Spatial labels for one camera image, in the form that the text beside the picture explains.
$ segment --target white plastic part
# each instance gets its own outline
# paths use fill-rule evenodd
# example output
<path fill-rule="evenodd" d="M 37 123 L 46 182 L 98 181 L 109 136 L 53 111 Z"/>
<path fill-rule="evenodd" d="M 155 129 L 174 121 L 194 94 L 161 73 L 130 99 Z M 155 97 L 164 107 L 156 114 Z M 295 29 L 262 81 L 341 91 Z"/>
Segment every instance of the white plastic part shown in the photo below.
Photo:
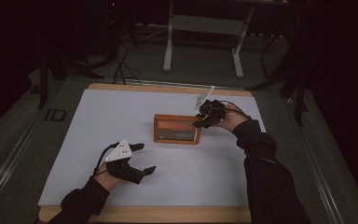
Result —
<path fill-rule="evenodd" d="M 105 158 L 105 162 L 118 161 L 128 158 L 132 155 L 130 144 L 127 139 L 121 140 L 121 142 L 112 150 L 112 152 Z"/>
<path fill-rule="evenodd" d="M 237 76 L 237 78 L 243 78 L 240 55 L 235 51 L 235 49 L 232 49 L 232 60 L 234 62 L 235 75 Z"/>
<path fill-rule="evenodd" d="M 200 110 L 200 106 L 205 103 L 205 100 L 209 97 L 209 95 L 211 95 L 212 91 L 214 89 L 214 86 L 211 86 L 205 93 L 200 94 L 197 97 L 197 102 L 196 102 L 196 106 L 194 107 L 194 109 L 196 109 L 197 111 Z"/>

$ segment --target wooden table edge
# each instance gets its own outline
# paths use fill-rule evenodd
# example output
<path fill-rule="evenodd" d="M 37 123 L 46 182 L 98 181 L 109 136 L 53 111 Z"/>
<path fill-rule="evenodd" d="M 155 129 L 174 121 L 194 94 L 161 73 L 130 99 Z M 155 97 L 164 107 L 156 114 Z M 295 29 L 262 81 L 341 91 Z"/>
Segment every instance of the wooden table edge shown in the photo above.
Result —
<path fill-rule="evenodd" d="M 61 208 L 41 206 L 39 219 L 49 222 Z M 247 206 L 107 206 L 100 215 L 91 216 L 90 222 L 130 223 L 217 223 L 250 222 Z"/>
<path fill-rule="evenodd" d="M 168 86 L 133 86 L 133 85 L 118 85 L 105 83 L 92 83 L 89 85 L 91 90 L 105 90 L 105 91 L 153 91 L 153 92 L 173 92 L 173 93 L 193 93 L 201 94 L 207 89 L 189 88 L 189 87 L 168 87 Z M 229 91 L 229 90 L 213 90 L 212 95 L 231 95 L 231 96 L 249 96 L 253 95 L 248 91 Z"/>

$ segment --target table frame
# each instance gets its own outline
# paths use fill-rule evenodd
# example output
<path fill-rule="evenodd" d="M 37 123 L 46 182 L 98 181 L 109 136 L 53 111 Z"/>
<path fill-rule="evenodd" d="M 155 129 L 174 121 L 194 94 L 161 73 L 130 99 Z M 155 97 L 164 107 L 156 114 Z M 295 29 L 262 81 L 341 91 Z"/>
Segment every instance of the table frame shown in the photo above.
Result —
<path fill-rule="evenodd" d="M 163 66 L 164 72 L 171 71 L 173 50 L 172 32 L 173 29 L 177 29 L 223 35 L 238 35 L 238 44 L 235 48 L 231 50 L 231 54 L 234 62 L 236 76 L 238 78 L 243 78 L 240 51 L 242 48 L 243 40 L 245 39 L 246 32 L 249 27 L 250 20 L 254 12 L 254 8 L 249 8 L 245 21 L 224 20 L 217 18 L 205 18 L 174 14 L 173 1 L 174 0 L 170 1 L 170 15 L 168 18 L 168 42 L 167 48 L 165 50 L 165 59 Z"/>

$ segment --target black cloth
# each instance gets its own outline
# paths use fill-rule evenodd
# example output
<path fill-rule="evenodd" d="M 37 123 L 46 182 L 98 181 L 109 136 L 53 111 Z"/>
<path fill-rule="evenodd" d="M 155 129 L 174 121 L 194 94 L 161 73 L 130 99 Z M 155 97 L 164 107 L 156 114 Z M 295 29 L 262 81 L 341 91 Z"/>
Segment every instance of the black cloth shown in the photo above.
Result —
<path fill-rule="evenodd" d="M 252 223 L 310 223 L 297 198 L 290 172 L 275 158 L 276 143 L 261 133 L 257 120 L 238 125 L 233 133 L 244 149 L 244 167 Z M 62 200 L 62 211 L 49 223 L 80 224 L 99 215 L 109 192 L 92 177 L 83 189 L 75 189 Z"/>

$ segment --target small wooden box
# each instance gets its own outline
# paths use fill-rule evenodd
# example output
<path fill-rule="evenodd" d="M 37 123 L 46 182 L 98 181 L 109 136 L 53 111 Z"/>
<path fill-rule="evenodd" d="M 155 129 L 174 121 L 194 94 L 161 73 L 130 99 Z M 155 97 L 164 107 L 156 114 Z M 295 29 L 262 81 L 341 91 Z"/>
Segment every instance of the small wooden box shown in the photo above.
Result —
<path fill-rule="evenodd" d="M 202 121 L 202 119 L 192 116 L 156 114 L 154 117 L 154 141 L 196 145 L 201 136 L 201 128 L 193 126 L 196 121 Z"/>

